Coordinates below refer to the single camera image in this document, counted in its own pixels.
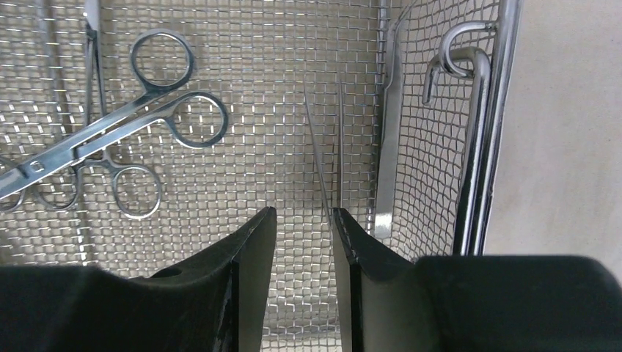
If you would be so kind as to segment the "beige cloth wrap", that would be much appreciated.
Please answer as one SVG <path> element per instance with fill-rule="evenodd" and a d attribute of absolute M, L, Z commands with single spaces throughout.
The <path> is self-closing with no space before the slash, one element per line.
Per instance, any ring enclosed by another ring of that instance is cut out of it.
<path fill-rule="evenodd" d="M 486 252 L 621 274 L 619 1 L 524 3 Z"/>

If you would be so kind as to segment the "thin steel tweezers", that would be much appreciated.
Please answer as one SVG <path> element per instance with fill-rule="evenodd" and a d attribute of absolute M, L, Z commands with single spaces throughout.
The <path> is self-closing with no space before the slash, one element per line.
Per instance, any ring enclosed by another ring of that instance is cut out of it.
<path fill-rule="evenodd" d="M 344 206 L 345 196 L 345 183 L 344 183 L 344 115 L 343 115 L 343 92 L 342 84 L 338 84 L 338 118 L 337 118 L 337 165 L 336 165 L 336 191 L 337 191 L 337 208 Z M 303 84 L 303 96 L 304 96 L 304 111 L 307 125 L 310 131 L 310 138 L 312 142 L 312 153 L 315 165 L 315 171 L 317 172 L 318 180 L 320 182 L 321 190 L 321 204 L 325 213 L 326 223 L 331 233 L 333 233 L 333 221 L 334 207 L 329 202 L 329 192 L 326 182 L 325 163 L 323 162 L 324 152 L 319 143 L 319 127 L 315 121 L 315 115 L 312 112 L 312 103 L 310 101 L 310 94 L 307 89 L 307 82 Z"/>

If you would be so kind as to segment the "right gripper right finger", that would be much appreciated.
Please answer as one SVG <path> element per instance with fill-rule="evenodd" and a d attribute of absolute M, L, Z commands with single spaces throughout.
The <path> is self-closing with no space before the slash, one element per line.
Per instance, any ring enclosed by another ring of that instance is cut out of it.
<path fill-rule="evenodd" d="M 621 286 L 581 256 L 415 262 L 332 211 L 344 351 L 619 351 Z"/>

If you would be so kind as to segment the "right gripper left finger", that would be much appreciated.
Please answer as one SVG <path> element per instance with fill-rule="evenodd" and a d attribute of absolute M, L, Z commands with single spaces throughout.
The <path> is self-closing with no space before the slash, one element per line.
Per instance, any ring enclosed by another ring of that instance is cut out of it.
<path fill-rule="evenodd" d="M 96 266 L 1 268 L 3 351 L 258 351 L 277 234 L 262 209 L 150 277 Z"/>

